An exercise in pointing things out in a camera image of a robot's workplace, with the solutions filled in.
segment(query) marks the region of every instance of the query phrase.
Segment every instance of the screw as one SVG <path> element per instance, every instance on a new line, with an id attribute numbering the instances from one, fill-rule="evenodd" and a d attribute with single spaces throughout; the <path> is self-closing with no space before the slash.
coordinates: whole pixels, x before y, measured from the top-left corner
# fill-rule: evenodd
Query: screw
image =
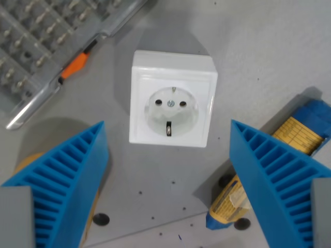
<path id="1" fill-rule="evenodd" d="M 5 38 L 7 38 L 11 33 L 11 28 L 7 29 L 6 31 L 4 31 L 4 36 Z"/>
<path id="2" fill-rule="evenodd" d="M 46 10 L 44 13 L 42 13 L 40 16 L 36 18 L 36 23 L 39 24 L 42 22 L 42 20 L 45 18 L 46 14 L 48 13 L 48 10 Z"/>
<path id="3" fill-rule="evenodd" d="M 90 10 L 91 10 L 91 9 L 87 7 L 87 8 L 84 10 L 84 12 L 82 12 L 82 13 L 78 16 L 78 19 L 79 19 L 81 22 L 85 21 L 85 19 L 86 19 L 86 17 L 87 17 L 87 15 L 88 15 L 88 13 L 89 13 Z"/>
<path id="4" fill-rule="evenodd" d="M 55 26 L 56 26 L 56 22 L 54 22 L 51 26 L 49 26 L 49 27 L 46 29 L 46 33 L 47 33 L 47 34 L 50 34 L 51 32 L 53 32 Z"/>
<path id="5" fill-rule="evenodd" d="M 175 105 L 175 102 L 173 100 L 169 100 L 167 102 L 168 107 L 173 107 Z"/>
<path id="6" fill-rule="evenodd" d="M 37 66 L 37 67 L 42 66 L 44 60 L 45 60 L 45 57 L 44 57 L 44 56 L 40 57 L 40 58 L 36 61 L 36 66 Z"/>
<path id="7" fill-rule="evenodd" d="M 6 76 L 5 76 L 6 79 L 11 78 L 11 77 L 13 76 L 14 72 L 15 72 L 14 68 L 10 68 L 10 69 L 8 70 L 8 72 L 6 73 Z"/>
<path id="8" fill-rule="evenodd" d="M 67 35 L 68 35 L 67 33 L 64 33 L 60 37 L 58 37 L 58 39 L 56 40 L 57 44 L 61 45 L 65 40 L 65 38 L 67 37 Z"/>

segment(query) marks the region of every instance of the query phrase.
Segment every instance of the socket faceplate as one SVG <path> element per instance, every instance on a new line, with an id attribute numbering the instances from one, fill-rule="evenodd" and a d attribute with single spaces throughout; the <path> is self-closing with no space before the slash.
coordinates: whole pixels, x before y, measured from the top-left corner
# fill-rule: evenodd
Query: socket faceplate
<path id="1" fill-rule="evenodd" d="M 210 56 L 136 51 L 130 142 L 205 147 L 217 76 Z"/>

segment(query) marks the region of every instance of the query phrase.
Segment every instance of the yellow label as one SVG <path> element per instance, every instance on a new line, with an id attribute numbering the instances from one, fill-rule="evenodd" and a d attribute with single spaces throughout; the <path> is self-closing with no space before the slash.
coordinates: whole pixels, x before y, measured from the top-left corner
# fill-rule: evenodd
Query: yellow label
<path id="1" fill-rule="evenodd" d="M 273 137 L 306 154 L 315 151 L 324 140 L 293 117 L 290 117 Z"/>
<path id="2" fill-rule="evenodd" d="M 240 219 L 248 209 L 243 207 L 234 207 L 230 201 L 230 195 L 234 192 L 242 192 L 243 196 L 246 195 L 242 190 L 243 186 L 240 182 L 238 175 L 235 175 L 230 183 L 223 189 L 222 193 L 216 198 L 212 207 L 209 210 L 210 215 L 217 221 L 227 224 Z M 237 206 L 241 206 L 247 197 L 237 197 Z"/>

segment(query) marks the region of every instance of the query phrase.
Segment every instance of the white power outlet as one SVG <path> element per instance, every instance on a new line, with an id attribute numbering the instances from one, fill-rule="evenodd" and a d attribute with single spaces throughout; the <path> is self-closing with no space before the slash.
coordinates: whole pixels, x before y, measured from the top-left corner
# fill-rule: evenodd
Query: white power outlet
<path id="1" fill-rule="evenodd" d="M 205 147 L 216 84 L 210 56 L 136 51 L 130 142 Z"/>

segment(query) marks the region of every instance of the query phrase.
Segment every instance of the socket hole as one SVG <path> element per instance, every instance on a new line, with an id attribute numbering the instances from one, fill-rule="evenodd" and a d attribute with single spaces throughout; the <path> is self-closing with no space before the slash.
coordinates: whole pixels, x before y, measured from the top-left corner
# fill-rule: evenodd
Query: socket hole
<path id="1" fill-rule="evenodd" d="M 180 105 L 181 107 L 186 107 L 186 102 L 182 101 L 182 102 L 179 103 L 179 105 Z"/>
<path id="2" fill-rule="evenodd" d="M 161 106 L 162 105 L 162 101 L 160 99 L 155 101 L 155 105 L 157 106 Z"/>

